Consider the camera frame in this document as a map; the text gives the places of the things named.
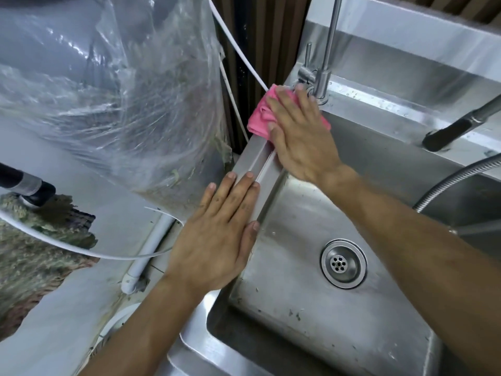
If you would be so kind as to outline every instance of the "person's left hand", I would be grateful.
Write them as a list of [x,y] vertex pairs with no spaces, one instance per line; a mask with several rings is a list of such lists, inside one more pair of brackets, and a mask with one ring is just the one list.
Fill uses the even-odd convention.
[[174,244],[165,276],[198,296],[222,289],[247,265],[259,223],[247,224],[260,186],[247,173],[232,189],[229,173],[216,191],[211,183],[198,211],[188,220]]

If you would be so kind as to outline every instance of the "black pipe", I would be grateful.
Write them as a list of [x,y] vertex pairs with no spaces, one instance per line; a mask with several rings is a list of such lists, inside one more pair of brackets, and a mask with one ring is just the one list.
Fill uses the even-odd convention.
[[18,193],[29,204],[42,207],[56,194],[56,188],[41,178],[0,162],[0,187]]

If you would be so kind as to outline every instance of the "faucet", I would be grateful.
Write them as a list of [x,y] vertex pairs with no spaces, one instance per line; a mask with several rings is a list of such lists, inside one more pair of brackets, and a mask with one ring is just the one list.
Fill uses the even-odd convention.
[[327,87],[329,86],[329,79],[332,73],[329,69],[329,62],[332,56],[332,46],[334,45],[334,36],[337,30],[342,2],[343,0],[334,1],[334,9],[332,11],[331,25],[329,27],[329,35],[327,37],[327,46],[325,48],[322,68],[316,70],[309,69],[312,49],[312,43],[309,42],[306,46],[305,63],[297,72],[301,81],[314,85],[314,95],[319,100],[319,104],[325,104],[327,102]]
[[492,115],[499,111],[501,111],[501,95],[485,104],[485,106],[467,113],[447,128],[435,133],[428,133],[423,140],[423,147],[430,152],[442,150],[462,135],[485,124]]

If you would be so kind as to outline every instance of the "hand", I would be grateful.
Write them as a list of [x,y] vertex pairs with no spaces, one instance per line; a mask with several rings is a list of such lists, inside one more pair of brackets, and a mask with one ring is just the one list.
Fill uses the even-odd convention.
[[244,270],[258,235],[259,223],[247,222],[260,186],[250,172],[232,189],[235,179],[231,172],[217,192],[215,183],[207,187],[172,249],[166,277],[199,297],[222,289]]
[[270,123],[270,137],[280,162],[294,177],[313,183],[319,188],[342,166],[334,139],[321,121],[316,99],[308,98],[302,84],[295,90],[301,107],[277,89],[279,100],[266,101],[278,124]]

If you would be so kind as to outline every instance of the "drain strainer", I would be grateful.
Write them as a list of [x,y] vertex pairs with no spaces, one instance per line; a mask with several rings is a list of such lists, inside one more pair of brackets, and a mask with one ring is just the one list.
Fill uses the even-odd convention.
[[322,251],[320,264],[330,283],[341,289],[357,287],[367,273],[367,261],[361,249],[344,239],[327,244]]

